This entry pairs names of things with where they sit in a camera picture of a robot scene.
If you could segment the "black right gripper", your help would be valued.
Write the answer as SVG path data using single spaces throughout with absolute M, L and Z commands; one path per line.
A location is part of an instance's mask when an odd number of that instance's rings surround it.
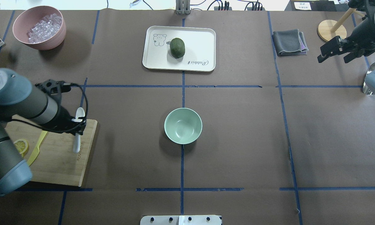
M 365 55 L 371 55 L 375 52 L 375 20 L 363 20 L 345 39 L 341 39 L 340 36 L 333 37 L 320 47 L 321 54 L 317 57 L 317 60 L 322 63 L 329 57 L 351 52 L 344 56 L 344 62 L 349 63 L 363 56 L 361 50 L 364 50 Z

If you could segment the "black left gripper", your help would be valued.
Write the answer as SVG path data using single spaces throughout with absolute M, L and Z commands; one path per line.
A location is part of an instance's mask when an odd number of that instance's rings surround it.
M 62 94 L 71 91 L 72 87 L 79 88 L 82 92 L 82 96 L 87 102 L 87 97 L 82 86 L 76 83 L 55 81 L 52 79 L 42 83 L 37 83 L 35 86 L 48 97 L 45 111 L 54 113 L 53 116 L 49 116 L 47 122 L 39 124 L 42 127 L 42 130 L 53 133 L 70 133 L 74 136 L 77 134 L 83 135 L 83 131 L 86 127 L 86 117 L 72 117 L 66 108 L 61 105 Z

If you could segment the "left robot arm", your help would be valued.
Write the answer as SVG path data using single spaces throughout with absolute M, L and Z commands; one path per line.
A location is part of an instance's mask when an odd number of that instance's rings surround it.
M 62 94 L 81 90 L 85 107 L 72 116 L 61 104 Z M 66 81 L 31 81 L 8 68 L 0 68 L 0 197 L 32 180 L 31 165 L 49 133 L 74 135 L 73 152 L 81 146 L 88 100 L 83 87 Z

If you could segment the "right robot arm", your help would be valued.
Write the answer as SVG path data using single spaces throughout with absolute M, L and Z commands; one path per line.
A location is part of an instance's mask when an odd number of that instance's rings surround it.
M 362 22 L 356 26 L 349 37 L 343 38 L 335 35 L 320 47 L 321 54 L 317 57 L 322 63 L 335 55 L 344 56 L 344 62 L 349 63 L 358 57 L 368 57 L 375 52 L 375 0 L 350 0 L 349 10 L 342 17 L 350 16 L 352 10 L 364 11 L 366 15 Z M 366 74 L 363 84 L 363 92 L 371 92 L 375 95 L 375 70 Z

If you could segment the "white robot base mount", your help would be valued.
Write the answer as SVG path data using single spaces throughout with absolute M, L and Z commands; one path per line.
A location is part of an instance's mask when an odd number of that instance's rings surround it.
M 219 215 L 151 215 L 143 216 L 140 225 L 222 225 Z

